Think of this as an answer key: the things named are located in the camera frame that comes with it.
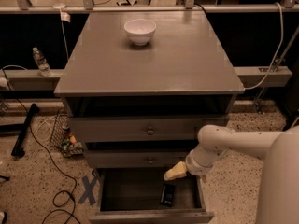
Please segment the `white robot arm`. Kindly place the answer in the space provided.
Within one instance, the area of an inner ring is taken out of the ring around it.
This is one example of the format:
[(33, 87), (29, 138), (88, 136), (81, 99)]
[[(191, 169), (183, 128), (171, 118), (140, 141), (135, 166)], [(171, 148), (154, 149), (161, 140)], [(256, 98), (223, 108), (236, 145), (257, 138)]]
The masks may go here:
[(284, 132), (237, 132), (206, 125), (198, 145), (164, 173), (164, 180), (203, 176), (231, 149), (263, 161), (255, 224), (299, 224), (299, 127)]

